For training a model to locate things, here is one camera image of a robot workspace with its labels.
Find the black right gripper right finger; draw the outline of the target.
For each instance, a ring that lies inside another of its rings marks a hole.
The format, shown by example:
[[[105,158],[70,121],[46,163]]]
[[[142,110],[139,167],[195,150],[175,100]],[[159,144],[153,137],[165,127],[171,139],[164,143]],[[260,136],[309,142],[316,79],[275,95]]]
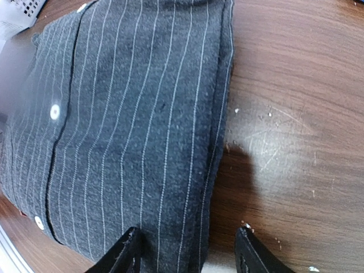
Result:
[[[289,272],[292,269],[281,262],[253,233],[245,226],[237,229],[234,242],[235,265],[238,273]]]

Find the black pinstriped long sleeve shirt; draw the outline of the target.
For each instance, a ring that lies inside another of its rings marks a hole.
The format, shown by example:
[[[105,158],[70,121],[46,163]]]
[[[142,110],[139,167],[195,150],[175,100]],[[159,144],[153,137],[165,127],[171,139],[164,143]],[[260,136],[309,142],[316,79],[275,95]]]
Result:
[[[233,1],[92,1],[34,36],[1,190],[98,262],[131,227],[142,272],[200,272],[224,146]]]

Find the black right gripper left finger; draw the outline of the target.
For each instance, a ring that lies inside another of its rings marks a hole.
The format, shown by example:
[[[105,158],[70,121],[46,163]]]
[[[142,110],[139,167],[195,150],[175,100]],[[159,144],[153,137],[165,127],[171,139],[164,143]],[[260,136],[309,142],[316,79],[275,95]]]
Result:
[[[110,250],[85,273],[139,273],[142,235],[130,227]]]

